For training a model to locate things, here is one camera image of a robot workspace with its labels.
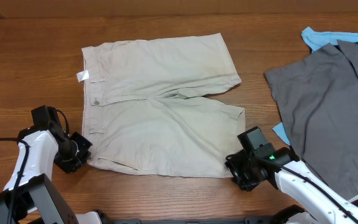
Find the beige cotton shorts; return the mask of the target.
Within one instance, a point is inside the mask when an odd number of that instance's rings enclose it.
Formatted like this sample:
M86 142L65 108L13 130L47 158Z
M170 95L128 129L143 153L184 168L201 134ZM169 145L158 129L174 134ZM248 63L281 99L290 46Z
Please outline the beige cotton shorts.
M241 83L221 34L82 50L88 164L132 175L226 178L244 108L213 99Z

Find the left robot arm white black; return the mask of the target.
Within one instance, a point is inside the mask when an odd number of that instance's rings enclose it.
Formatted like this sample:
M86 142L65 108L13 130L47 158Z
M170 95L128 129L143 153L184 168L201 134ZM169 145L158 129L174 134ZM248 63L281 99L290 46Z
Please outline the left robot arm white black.
M76 215L52 184L53 160L58 144L50 131L36 131L14 139L19 147L14 173L0 193L0 224L19 223L28 213L38 211L33 223L97 223L97 212Z

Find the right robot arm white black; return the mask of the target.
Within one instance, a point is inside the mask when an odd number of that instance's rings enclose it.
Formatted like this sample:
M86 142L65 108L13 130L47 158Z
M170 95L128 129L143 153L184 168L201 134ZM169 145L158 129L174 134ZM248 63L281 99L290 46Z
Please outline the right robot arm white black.
M226 156L225 166L241 190L264 181L296 200L318 223L358 223L358 207L319 180L293 150L268 143Z

